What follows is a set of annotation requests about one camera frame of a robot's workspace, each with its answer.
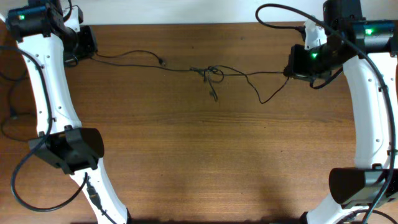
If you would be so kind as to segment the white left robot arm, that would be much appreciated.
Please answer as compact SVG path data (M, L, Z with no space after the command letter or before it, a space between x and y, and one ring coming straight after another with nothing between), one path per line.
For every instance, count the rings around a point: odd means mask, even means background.
M91 27L78 6L29 1L7 13L6 27L25 61L37 110L37 137L29 156L61 169L78 184L98 223L131 223L104 167L104 143L95 128L83 127L73 107L65 66L97 52Z

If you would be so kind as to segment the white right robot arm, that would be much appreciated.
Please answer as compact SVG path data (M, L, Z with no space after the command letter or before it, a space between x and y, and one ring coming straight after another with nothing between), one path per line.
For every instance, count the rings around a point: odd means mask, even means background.
M305 23L305 44L292 47L286 77L313 83L343 72L351 92L354 167L335 168L329 195L302 223L343 223L397 199L397 31L367 20L359 1L326 1L323 24Z

